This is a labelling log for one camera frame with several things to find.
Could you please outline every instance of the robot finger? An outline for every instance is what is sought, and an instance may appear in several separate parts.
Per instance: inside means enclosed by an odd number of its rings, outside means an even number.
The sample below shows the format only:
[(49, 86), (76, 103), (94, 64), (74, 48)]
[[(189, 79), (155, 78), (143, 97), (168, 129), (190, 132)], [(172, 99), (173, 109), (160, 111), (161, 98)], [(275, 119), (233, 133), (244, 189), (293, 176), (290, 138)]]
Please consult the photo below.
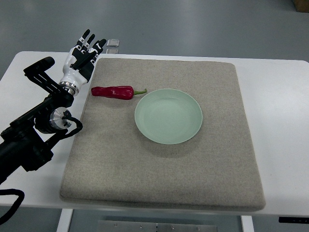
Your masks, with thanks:
[(86, 30), (85, 33), (83, 34), (83, 36), (77, 41), (75, 47), (76, 47), (78, 50), (81, 50), (81, 49), (82, 49), (83, 43), (85, 42), (85, 39), (86, 39), (86, 37), (89, 35), (89, 33), (90, 33), (90, 30), (89, 30), (89, 29)]
[(81, 53), (83, 53), (83, 54), (86, 53), (86, 51), (88, 50), (88, 48), (89, 48), (89, 46), (90, 46), (90, 43), (93, 41), (94, 38), (95, 38), (95, 35), (92, 34), (92, 35), (89, 37), (89, 39), (88, 39), (88, 41), (86, 42), (86, 44), (84, 44), (84, 45), (82, 46)]

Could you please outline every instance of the small box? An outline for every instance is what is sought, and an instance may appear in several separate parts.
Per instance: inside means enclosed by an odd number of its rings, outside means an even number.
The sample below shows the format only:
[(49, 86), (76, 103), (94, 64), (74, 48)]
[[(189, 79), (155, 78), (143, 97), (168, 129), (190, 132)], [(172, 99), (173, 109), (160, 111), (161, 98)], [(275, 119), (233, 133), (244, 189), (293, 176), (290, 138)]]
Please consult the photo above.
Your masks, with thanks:
[(293, 0), (293, 3), (298, 12), (309, 13), (309, 0)]

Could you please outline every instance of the robotic hand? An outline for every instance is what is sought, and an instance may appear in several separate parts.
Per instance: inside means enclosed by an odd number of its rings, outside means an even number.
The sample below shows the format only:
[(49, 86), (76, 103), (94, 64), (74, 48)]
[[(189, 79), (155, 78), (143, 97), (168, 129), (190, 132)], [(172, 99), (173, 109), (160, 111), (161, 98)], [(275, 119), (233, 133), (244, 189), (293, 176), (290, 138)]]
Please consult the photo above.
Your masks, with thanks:
[[(19, 166), (28, 172), (45, 165), (54, 155), (51, 149), (60, 140), (73, 136), (83, 128), (82, 123), (73, 118), (66, 107), (72, 105), (73, 96), (90, 80), (94, 64), (106, 43), (105, 39), (97, 41), (89, 49), (95, 37), (91, 35), (85, 43), (89, 33), (90, 30), (87, 30), (70, 50), (63, 66), (64, 76), (59, 84), (45, 73), (55, 63), (52, 57), (46, 57), (24, 69), (25, 76), (49, 95), (42, 103), (11, 122), (10, 127), (1, 133), (4, 142), (0, 144), (0, 184)], [(76, 128), (67, 133), (70, 121), (76, 124)], [(33, 127), (42, 133), (54, 135), (44, 142)], [(18, 209), (24, 193), (16, 189), (1, 189), (0, 195), (18, 196), (11, 209), (0, 217), (1, 225)]]
[(87, 30), (79, 39), (76, 46), (70, 50), (63, 66), (64, 76), (59, 84), (73, 96), (76, 96), (81, 86), (90, 80), (94, 64), (99, 54), (103, 51), (102, 47), (106, 43), (105, 39), (97, 41), (93, 47), (89, 49), (89, 44), (95, 37), (95, 35), (92, 34), (85, 43), (85, 39), (89, 33), (90, 30)]

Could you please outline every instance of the plate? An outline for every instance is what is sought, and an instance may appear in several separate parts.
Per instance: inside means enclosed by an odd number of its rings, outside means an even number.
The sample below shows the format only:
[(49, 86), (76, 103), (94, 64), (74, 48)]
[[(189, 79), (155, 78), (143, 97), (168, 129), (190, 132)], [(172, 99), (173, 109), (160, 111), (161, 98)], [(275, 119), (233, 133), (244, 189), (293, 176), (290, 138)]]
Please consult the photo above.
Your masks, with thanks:
[(176, 89), (145, 95), (135, 109), (135, 123), (148, 139), (160, 144), (183, 143), (199, 131), (203, 114), (197, 101)]

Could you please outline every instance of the red chili pepper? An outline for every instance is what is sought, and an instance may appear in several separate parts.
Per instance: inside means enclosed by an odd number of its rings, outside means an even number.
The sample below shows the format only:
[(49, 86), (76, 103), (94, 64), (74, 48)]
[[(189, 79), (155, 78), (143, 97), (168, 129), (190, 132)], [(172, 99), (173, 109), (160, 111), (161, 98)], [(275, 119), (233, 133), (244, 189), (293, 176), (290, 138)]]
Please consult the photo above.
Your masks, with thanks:
[(146, 93), (144, 91), (134, 91), (131, 86), (111, 86), (111, 87), (93, 87), (91, 94), (106, 98), (117, 98), (122, 100), (130, 100), (134, 95)]

